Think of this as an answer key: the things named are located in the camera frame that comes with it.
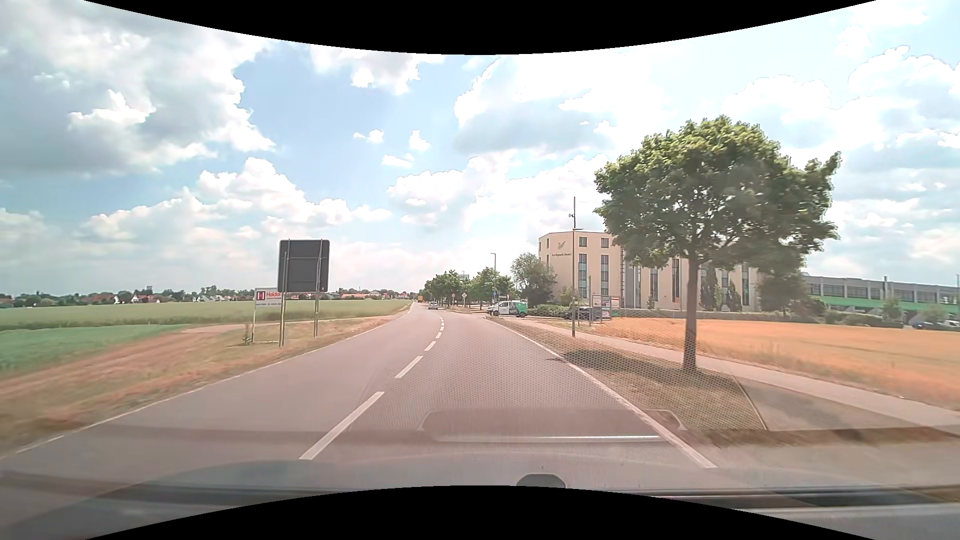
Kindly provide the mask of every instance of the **tree trunk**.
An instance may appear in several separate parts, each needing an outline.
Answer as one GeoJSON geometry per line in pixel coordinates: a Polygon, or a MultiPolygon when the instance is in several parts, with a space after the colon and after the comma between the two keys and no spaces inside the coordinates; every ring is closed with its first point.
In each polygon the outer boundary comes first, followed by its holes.
{"type": "Polygon", "coordinates": [[[691,257],[686,274],[686,329],[684,332],[684,369],[697,369],[697,281],[700,278],[700,260],[691,257]]]}

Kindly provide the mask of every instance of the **beige building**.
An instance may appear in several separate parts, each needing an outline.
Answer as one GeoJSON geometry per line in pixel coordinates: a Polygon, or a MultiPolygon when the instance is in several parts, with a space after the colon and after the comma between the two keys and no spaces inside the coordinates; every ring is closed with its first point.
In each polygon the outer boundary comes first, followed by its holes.
{"type": "MultiPolygon", "coordinates": [[[[540,260],[557,275],[553,297],[560,298],[564,287],[575,286],[582,298],[593,294],[619,297],[624,307],[647,307],[653,296],[654,307],[684,309],[686,259],[673,258],[664,268],[642,268],[628,264],[623,248],[613,245],[609,233],[571,231],[548,233],[540,237],[540,260]]],[[[744,311],[760,311],[756,295],[755,268],[738,265],[728,272],[717,270],[717,285],[740,296],[744,311]]],[[[700,280],[706,275],[701,270],[700,280]]],[[[697,287],[700,304],[700,287],[697,287]]]]}

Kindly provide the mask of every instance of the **distant village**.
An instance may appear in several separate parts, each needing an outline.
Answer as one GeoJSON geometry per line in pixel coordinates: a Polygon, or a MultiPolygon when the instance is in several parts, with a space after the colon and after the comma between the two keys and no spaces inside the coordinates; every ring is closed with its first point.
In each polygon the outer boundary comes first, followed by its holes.
{"type": "MultiPolygon", "coordinates": [[[[407,300],[416,293],[397,292],[393,289],[339,288],[336,292],[323,293],[321,300],[407,300]]],[[[313,300],[313,293],[290,294],[288,300],[313,300]]],[[[113,304],[163,304],[167,302],[243,302],[253,300],[253,289],[221,289],[216,285],[202,287],[200,291],[186,292],[166,289],[154,292],[151,286],[134,291],[95,292],[88,294],[52,295],[37,291],[17,296],[0,293],[0,308],[5,307],[55,307],[55,306],[102,306],[113,304]]]]}

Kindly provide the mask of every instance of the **billboard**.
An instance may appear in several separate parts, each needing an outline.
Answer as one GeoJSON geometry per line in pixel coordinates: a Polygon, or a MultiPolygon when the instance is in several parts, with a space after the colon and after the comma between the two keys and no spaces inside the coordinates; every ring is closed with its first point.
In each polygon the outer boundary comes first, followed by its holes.
{"type": "Polygon", "coordinates": [[[283,293],[277,292],[276,287],[262,287],[255,289],[253,298],[257,307],[280,307],[283,293]]]}
{"type": "Polygon", "coordinates": [[[329,240],[280,240],[276,290],[326,292],[329,274],[329,240]]]}

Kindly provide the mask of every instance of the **blank black sign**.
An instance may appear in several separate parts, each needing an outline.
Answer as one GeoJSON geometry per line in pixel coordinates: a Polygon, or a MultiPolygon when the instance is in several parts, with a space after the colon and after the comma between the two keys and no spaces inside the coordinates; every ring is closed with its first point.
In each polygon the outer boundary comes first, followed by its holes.
{"type": "Polygon", "coordinates": [[[326,292],[329,240],[280,240],[277,292],[326,292]]]}

